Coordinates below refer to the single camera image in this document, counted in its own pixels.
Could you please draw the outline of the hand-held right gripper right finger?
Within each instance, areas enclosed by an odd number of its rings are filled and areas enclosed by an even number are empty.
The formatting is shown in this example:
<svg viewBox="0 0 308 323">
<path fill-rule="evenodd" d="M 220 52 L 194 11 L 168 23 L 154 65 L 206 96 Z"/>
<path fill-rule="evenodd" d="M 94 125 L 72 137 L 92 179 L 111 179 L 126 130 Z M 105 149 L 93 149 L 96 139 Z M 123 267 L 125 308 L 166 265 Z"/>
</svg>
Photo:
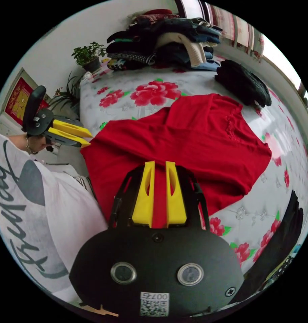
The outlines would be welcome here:
<svg viewBox="0 0 308 323">
<path fill-rule="evenodd" d="M 181 185 L 174 162 L 165 162 L 166 170 L 166 225 L 168 228 L 184 225 L 187 220 Z"/>
</svg>

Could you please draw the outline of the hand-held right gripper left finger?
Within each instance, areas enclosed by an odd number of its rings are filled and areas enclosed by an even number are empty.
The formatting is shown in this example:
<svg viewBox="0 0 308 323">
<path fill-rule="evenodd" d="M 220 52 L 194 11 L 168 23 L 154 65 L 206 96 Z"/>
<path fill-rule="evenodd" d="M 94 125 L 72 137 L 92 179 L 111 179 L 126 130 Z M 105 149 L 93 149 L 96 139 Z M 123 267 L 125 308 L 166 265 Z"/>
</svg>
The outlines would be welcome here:
<svg viewBox="0 0 308 323">
<path fill-rule="evenodd" d="M 148 161 L 144 169 L 137 194 L 132 221 L 135 225 L 152 227 L 154 207 L 155 161 Z"/>
</svg>

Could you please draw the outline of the person's left hand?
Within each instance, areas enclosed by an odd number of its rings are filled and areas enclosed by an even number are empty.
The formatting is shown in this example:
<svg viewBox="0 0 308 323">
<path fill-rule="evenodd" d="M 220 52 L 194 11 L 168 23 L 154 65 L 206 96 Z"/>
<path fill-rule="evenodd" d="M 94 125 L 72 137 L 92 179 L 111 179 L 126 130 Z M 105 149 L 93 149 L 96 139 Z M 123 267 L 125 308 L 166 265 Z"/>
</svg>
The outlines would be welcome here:
<svg viewBox="0 0 308 323">
<path fill-rule="evenodd" d="M 30 155 L 37 155 L 40 151 L 51 147 L 54 144 L 50 139 L 45 136 L 28 136 L 26 138 L 25 151 Z"/>
</svg>

